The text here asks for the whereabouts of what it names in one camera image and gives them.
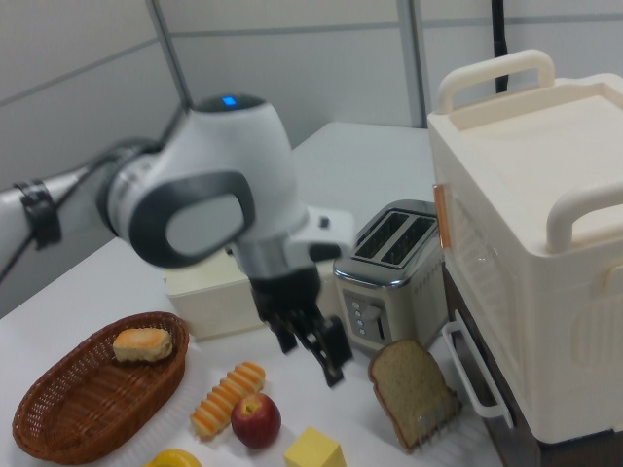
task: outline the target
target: blue indicator light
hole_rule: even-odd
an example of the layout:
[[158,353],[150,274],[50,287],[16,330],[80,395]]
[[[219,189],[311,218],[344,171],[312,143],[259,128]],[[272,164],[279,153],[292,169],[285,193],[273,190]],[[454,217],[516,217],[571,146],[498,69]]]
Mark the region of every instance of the blue indicator light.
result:
[[230,95],[223,97],[223,103],[228,106],[236,105],[236,100]]

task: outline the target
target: drawer handle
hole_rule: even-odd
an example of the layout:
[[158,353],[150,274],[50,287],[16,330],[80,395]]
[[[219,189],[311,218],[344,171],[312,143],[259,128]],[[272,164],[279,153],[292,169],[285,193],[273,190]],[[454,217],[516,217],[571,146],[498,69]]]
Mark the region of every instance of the drawer handle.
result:
[[[465,386],[465,390],[467,391],[467,395],[469,396],[469,400],[472,406],[474,406],[474,410],[476,411],[477,414],[479,414],[483,418],[496,418],[498,416],[503,416],[504,419],[506,420],[506,424],[508,425],[508,427],[512,428],[513,419],[510,416],[510,411],[506,407],[504,400],[502,399],[502,395],[500,394],[499,389],[497,389],[497,385],[495,384],[494,378],[491,376],[491,373],[489,372],[489,369],[487,368],[487,365],[485,364],[483,357],[480,355],[480,352],[478,351],[478,348],[476,347],[476,343],[474,342],[474,339],[472,339],[471,335],[469,334],[469,331],[467,330],[467,327],[465,326],[465,323],[458,311],[456,311],[456,317],[457,317],[457,321],[450,321],[449,323],[447,323],[442,328],[441,333],[444,336],[446,345],[448,346],[448,349],[450,350],[450,354],[452,355],[452,359],[454,360],[455,366],[457,367],[460,380]],[[472,386],[471,381],[469,380],[469,377],[467,376],[467,373],[465,372],[465,368],[463,367],[462,363],[460,363],[460,359],[458,358],[457,351],[455,350],[455,346],[452,343],[451,333],[461,333],[463,337],[465,338],[467,347],[469,348],[469,351],[471,352],[472,356],[476,360],[476,363],[478,364],[478,367],[480,368],[481,373],[485,377],[485,381],[487,382],[489,389],[494,395],[495,400],[497,401],[497,405],[483,406],[480,403],[480,400],[478,399],[478,396],[476,395],[476,391],[474,390],[474,386]]]
[[450,114],[455,108],[453,98],[462,89],[533,68],[538,70],[538,82],[542,88],[554,86],[554,62],[545,52],[535,50],[500,56],[451,71],[439,85],[436,113]]

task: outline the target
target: red apple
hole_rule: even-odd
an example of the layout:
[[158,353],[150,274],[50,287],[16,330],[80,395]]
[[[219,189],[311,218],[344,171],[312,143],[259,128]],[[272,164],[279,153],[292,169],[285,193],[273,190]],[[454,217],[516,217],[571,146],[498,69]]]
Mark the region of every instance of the red apple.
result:
[[249,448],[266,448],[281,428],[281,413],[273,399],[257,392],[242,398],[232,411],[232,428]]

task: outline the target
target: bread crust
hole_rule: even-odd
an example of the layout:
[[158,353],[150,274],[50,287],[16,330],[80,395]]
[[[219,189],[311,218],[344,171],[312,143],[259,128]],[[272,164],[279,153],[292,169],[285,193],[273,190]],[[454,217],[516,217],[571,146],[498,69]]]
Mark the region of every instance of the bread crust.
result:
[[[428,372],[425,383],[417,375],[423,371]],[[423,443],[460,409],[456,392],[446,385],[437,362],[418,341],[405,339],[382,348],[370,361],[368,378],[406,450]]]

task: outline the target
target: white wall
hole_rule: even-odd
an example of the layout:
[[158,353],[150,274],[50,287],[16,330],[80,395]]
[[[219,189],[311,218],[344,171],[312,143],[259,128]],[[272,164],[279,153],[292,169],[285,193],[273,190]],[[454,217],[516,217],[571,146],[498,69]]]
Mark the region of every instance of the white wall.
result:
[[195,101],[264,97],[293,146],[333,121],[423,125],[405,1],[160,3]]
[[[0,12],[0,189],[160,134],[178,97],[144,0],[0,0]],[[0,316],[110,238],[97,227],[28,252],[0,284]]]
[[[414,0],[423,26],[427,112],[436,106],[441,80],[453,69],[493,58],[490,0]],[[506,41],[510,53],[539,49],[549,54],[556,75],[580,78],[603,72],[623,75],[623,2],[613,0],[506,0]],[[511,77],[509,88],[532,75]],[[464,103],[495,92],[493,82],[467,90]]]

